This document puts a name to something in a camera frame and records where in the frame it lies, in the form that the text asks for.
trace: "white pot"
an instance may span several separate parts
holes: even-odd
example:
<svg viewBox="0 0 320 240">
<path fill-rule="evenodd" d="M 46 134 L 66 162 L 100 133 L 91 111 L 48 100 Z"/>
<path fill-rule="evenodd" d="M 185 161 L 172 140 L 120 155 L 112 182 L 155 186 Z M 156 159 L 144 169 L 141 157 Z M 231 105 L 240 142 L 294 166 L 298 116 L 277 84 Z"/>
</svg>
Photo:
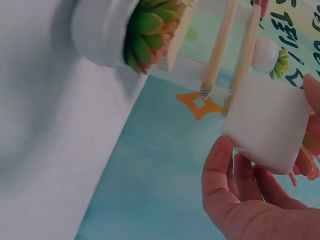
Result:
<svg viewBox="0 0 320 240">
<path fill-rule="evenodd" d="M 236 92 L 222 134 L 252 162 L 286 175 L 297 158 L 310 112 L 302 89 L 248 77 Z"/>
<path fill-rule="evenodd" d="M 256 40 L 251 67 L 264 74 L 269 74 L 275 67 L 279 56 L 278 45 L 267 37 Z"/>
<path fill-rule="evenodd" d="M 78 52 L 101 67 L 124 65 L 127 23 L 139 0 L 80 0 L 71 20 Z"/>
</svg>

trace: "wooden craft stick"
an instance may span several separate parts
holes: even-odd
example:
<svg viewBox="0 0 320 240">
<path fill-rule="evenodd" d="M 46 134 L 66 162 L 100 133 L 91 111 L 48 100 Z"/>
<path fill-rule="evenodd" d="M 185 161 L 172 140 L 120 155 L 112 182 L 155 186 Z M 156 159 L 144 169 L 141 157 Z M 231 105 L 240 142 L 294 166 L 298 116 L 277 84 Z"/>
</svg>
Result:
<svg viewBox="0 0 320 240">
<path fill-rule="evenodd" d="M 232 23 L 235 18 L 237 4 L 238 0 L 228 0 L 228 4 L 224 12 L 222 24 L 215 41 L 211 58 L 207 65 L 204 78 L 202 80 L 201 88 L 199 91 L 199 95 L 201 98 L 207 98 L 209 96 L 216 82 L 219 68 L 228 43 Z"/>
<path fill-rule="evenodd" d="M 228 114 L 234 97 L 237 94 L 238 87 L 240 86 L 242 80 L 249 74 L 258 37 L 260 13 L 261 7 L 257 4 L 254 4 L 252 16 L 245 26 L 239 57 L 236 62 L 233 77 L 229 86 L 229 89 L 233 91 L 233 95 L 227 101 L 225 101 L 223 105 L 221 112 L 223 116 Z"/>
</svg>

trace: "white square block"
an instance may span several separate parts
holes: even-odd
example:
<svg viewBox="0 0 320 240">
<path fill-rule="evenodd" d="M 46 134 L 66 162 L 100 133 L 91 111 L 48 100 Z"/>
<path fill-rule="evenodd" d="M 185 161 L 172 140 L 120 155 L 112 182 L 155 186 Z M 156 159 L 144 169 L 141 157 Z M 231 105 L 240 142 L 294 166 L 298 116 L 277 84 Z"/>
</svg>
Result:
<svg viewBox="0 0 320 240">
<path fill-rule="evenodd" d="M 297 158 L 310 112 L 302 89 L 247 77 L 236 92 L 222 134 L 250 161 L 286 175 Z"/>
</svg>

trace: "artificial succulent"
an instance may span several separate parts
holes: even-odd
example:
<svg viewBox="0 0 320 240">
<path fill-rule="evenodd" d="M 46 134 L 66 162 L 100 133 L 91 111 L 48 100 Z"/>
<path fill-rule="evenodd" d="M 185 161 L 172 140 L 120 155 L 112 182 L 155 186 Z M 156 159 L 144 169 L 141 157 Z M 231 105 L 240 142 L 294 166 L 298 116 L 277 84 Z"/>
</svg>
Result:
<svg viewBox="0 0 320 240">
<path fill-rule="evenodd" d="M 123 48 L 125 63 L 136 73 L 147 74 L 168 51 L 185 6 L 181 0 L 140 0 L 137 4 L 127 25 Z"/>
<path fill-rule="evenodd" d="M 279 51 L 278 59 L 276 64 L 270 72 L 270 78 L 274 80 L 275 78 L 282 79 L 285 75 L 285 72 L 288 71 L 289 68 L 289 55 L 287 49 L 282 49 Z"/>
</svg>

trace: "orange star shape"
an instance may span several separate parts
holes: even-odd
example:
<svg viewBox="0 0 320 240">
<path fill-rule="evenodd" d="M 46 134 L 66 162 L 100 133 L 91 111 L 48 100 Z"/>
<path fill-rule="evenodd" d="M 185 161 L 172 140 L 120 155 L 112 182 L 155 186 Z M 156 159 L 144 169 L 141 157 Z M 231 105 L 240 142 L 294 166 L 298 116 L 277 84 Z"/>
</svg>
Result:
<svg viewBox="0 0 320 240">
<path fill-rule="evenodd" d="M 198 92 L 177 94 L 175 98 L 184 103 L 191 110 L 193 116 L 197 120 L 202 119 L 207 114 L 221 112 L 223 109 L 222 106 L 212 101 L 209 97 L 207 99 L 202 99 L 205 103 L 204 106 L 198 107 L 194 103 L 194 100 L 199 98 Z"/>
</svg>

